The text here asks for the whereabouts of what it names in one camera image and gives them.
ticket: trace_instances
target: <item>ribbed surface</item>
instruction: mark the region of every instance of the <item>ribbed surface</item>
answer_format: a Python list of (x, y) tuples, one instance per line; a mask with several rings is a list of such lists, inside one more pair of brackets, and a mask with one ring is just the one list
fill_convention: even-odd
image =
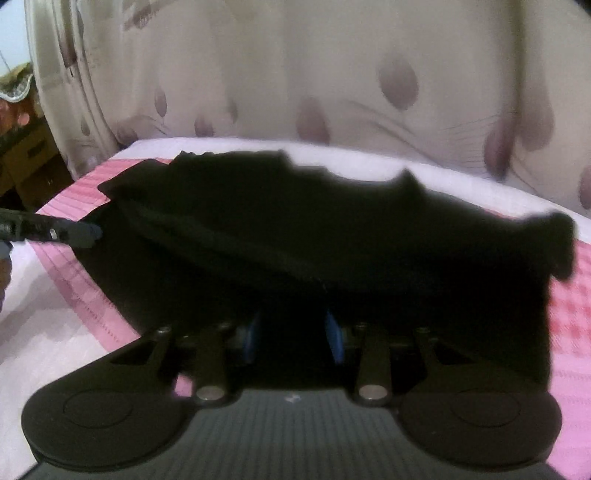
[(545, 464), (511, 473), (446, 465), (413, 446), (391, 415), (343, 391), (245, 392), (205, 410), (166, 452), (134, 468), (75, 473), (41, 465), (26, 480), (559, 480)]

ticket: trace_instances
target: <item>black fabric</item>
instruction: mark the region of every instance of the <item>black fabric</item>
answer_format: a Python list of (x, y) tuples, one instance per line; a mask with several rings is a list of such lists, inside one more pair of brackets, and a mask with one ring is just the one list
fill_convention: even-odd
[(99, 188), (112, 201), (85, 221), (103, 239), (76, 255), (140, 332), (167, 316), (247, 321), (261, 297), (298, 296), (341, 323), (430, 325), (547, 381), (548, 281), (572, 270), (566, 215), (499, 218), (408, 172), (337, 179), (281, 152), (146, 160)]

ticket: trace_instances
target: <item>screw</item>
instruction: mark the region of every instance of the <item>screw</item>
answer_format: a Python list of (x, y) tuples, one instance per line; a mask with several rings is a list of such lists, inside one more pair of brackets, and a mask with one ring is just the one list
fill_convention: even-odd
[(199, 400), (205, 402), (214, 402), (225, 397), (226, 391), (223, 388), (217, 387), (215, 385), (204, 385), (203, 387), (197, 389), (195, 395)]
[(217, 329), (222, 333), (230, 331), (232, 327), (234, 327), (234, 322), (231, 320), (224, 320), (217, 324)]
[(388, 396), (388, 390), (382, 385), (364, 385), (359, 389), (359, 396), (368, 401), (383, 400)]

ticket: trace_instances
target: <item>leaf pattern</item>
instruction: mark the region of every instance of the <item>leaf pattern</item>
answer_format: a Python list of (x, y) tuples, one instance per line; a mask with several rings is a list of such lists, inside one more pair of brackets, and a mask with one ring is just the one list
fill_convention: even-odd
[(195, 136), (197, 137), (213, 137), (215, 132), (213, 125), (204, 119), (202, 116), (198, 116), (195, 120)]
[(57, 33), (57, 43), (60, 46), (61, 59), (64, 62), (64, 67), (69, 69), (78, 59), (76, 56), (76, 49), (74, 48), (72, 33), (67, 33), (65, 30), (59, 30)]
[(123, 0), (123, 11), (129, 10), (135, 3), (135, 0)]
[(166, 103), (166, 95), (160, 86), (157, 86), (156, 91), (154, 92), (154, 106), (156, 107), (156, 112), (158, 112), (160, 118), (164, 118), (168, 105)]
[(84, 21), (82, 20), (80, 8), (76, 8), (76, 17), (78, 19), (78, 32), (80, 32), (80, 38), (84, 38)]
[(228, 102), (228, 113), (232, 117), (232, 123), (235, 124), (236, 120), (238, 120), (238, 105), (234, 100)]
[(511, 153), (515, 140), (514, 115), (503, 116), (486, 136), (483, 158), (488, 172), (497, 180), (502, 180), (509, 170)]
[(584, 209), (591, 209), (591, 165), (586, 166), (579, 180), (579, 201)]
[(321, 145), (330, 143), (330, 131), (326, 124), (326, 117), (315, 98), (302, 101), (297, 117), (296, 128), (298, 136), (306, 141)]
[(86, 119), (84, 117), (82, 117), (82, 120), (80, 120), (80, 130), (82, 131), (82, 134), (85, 137), (88, 137), (90, 135), (90, 128), (88, 127), (88, 124), (86, 123)]
[(417, 74), (402, 55), (387, 56), (378, 70), (378, 79), (382, 93), (398, 110), (407, 110), (417, 101)]
[(148, 25), (150, 19), (154, 15), (154, 11), (152, 10), (150, 0), (138, 0), (138, 2), (135, 4), (135, 9), (136, 11), (131, 18), (131, 21), (135, 28), (139, 28), (141, 30)]
[(128, 125), (118, 126), (115, 136), (117, 137), (117, 141), (124, 147), (129, 147), (138, 139), (138, 134)]

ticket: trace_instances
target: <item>white curtain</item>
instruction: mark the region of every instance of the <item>white curtain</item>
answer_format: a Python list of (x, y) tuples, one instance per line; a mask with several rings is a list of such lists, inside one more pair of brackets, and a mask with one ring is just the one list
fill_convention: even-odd
[(574, 0), (28, 0), (27, 24), (75, 176), (138, 138), (299, 138), (591, 208)]

